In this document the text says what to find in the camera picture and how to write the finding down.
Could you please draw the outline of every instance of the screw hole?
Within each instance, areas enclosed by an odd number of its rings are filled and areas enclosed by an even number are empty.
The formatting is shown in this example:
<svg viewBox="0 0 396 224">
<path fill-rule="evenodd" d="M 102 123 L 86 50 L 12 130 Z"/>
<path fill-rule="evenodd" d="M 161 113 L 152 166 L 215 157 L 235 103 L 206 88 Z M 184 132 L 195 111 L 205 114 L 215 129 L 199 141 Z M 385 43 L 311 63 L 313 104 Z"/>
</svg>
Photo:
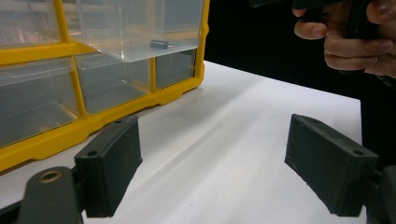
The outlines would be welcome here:
<svg viewBox="0 0 396 224">
<path fill-rule="evenodd" d="M 88 152 L 88 156 L 95 156 L 96 154 L 98 154 L 98 152 L 97 151 L 90 151 L 90 152 Z"/>
<path fill-rule="evenodd" d="M 62 173 L 59 171 L 49 171 L 40 176 L 40 183 L 47 184 L 53 182 L 61 177 Z"/>
<path fill-rule="evenodd" d="M 355 153 L 356 155 L 359 155 L 359 156 L 364 155 L 364 153 L 362 151 L 358 151 L 358 150 L 353 150 L 353 153 Z"/>
</svg>

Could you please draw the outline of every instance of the plastic drawer organizer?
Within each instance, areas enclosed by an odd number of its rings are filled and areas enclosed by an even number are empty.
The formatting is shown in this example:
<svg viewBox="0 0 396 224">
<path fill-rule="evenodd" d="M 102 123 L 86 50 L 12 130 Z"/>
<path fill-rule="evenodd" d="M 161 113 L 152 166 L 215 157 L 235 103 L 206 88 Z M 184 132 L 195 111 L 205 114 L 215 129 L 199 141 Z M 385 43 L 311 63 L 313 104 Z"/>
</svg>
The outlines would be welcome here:
<svg viewBox="0 0 396 224">
<path fill-rule="evenodd" d="M 0 172 L 204 79 L 208 0 L 0 1 Z"/>
</svg>

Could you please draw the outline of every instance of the finger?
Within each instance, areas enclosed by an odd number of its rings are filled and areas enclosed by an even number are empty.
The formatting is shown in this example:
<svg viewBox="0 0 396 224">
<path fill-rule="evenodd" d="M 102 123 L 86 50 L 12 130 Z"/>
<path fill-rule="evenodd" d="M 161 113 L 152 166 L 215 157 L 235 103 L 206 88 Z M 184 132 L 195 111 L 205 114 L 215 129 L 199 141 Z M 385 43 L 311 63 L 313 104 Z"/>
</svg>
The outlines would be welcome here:
<svg viewBox="0 0 396 224">
<path fill-rule="evenodd" d="M 373 66 L 378 59 L 377 57 L 342 58 L 325 53 L 324 60 L 330 68 L 344 71 L 355 71 Z"/>
<path fill-rule="evenodd" d="M 324 42 L 325 52 L 343 58 L 373 57 L 388 53 L 393 48 L 393 42 L 389 39 L 344 39 L 326 38 Z"/>
<path fill-rule="evenodd" d="M 292 9 L 292 12 L 293 12 L 293 14 L 294 14 L 294 16 L 296 16 L 296 17 L 302 17 L 304 14 L 305 14 L 305 12 L 306 12 L 306 9 Z"/>
<path fill-rule="evenodd" d="M 396 20 L 395 0 L 373 0 L 366 9 L 367 18 L 375 24 L 384 24 Z"/>
<path fill-rule="evenodd" d="M 321 39 L 326 35 L 327 27 L 322 23 L 303 22 L 299 20 L 294 26 L 294 33 L 302 39 Z"/>
<path fill-rule="evenodd" d="M 396 57 L 390 54 L 378 57 L 375 65 L 367 67 L 366 73 L 396 78 Z"/>
</svg>

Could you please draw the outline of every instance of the clear plastic drawer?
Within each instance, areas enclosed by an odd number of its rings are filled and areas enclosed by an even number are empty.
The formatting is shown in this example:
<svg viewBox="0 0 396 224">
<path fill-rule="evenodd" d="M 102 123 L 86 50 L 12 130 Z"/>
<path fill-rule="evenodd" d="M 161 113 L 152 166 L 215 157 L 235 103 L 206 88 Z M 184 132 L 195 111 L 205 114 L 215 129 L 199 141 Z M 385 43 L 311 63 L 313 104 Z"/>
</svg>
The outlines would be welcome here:
<svg viewBox="0 0 396 224">
<path fill-rule="evenodd" d="M 51 0 L 0 1 L 0 49 L 59 41 L 60 32 Z"/>
<path fill-rule="evenodd" d="M 149 60 L 125 63 L 103 53 L 76 57 L 85 107 L 95 114 L 149 92 Z"/>
<path fill-rule="evenodd" d="M 64 10 L 72 38 L 135 62 L 196 49 L 203 0 L 71 0 Z"/>
<path fill-rule="evenodd" d="M 0 67 L 0 147 L 79 117 L 70 59 Z"/>
</svg>

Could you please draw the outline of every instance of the small metal part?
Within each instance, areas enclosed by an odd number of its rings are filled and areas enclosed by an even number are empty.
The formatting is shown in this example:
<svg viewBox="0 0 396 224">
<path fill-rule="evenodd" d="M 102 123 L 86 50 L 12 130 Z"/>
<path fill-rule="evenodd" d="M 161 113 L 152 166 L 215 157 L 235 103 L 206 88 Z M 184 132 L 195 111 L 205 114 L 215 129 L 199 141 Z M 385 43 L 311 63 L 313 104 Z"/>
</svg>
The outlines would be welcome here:
<svg viewBox="0 0 396 224">
<path fill-rule="evenodd" d="M 174 47 L 174 45 L 170 45 L 166 40 L 151 40 L 149 46 L 152 49 L 168 49 Z"/>
<path fill-rule="evenodd" d="M 40 176 L 40 179 L 38 181 L 42 184 L 47 184 L 47 183 L 50 183 L 52 181 L 59 179 L 61 176 L 62 176 L 62 173 L 60 171 L 56 171 L 56 170 L 49 171 L 49 172 L 43 174 L 42 176 Z"/>
</svg>

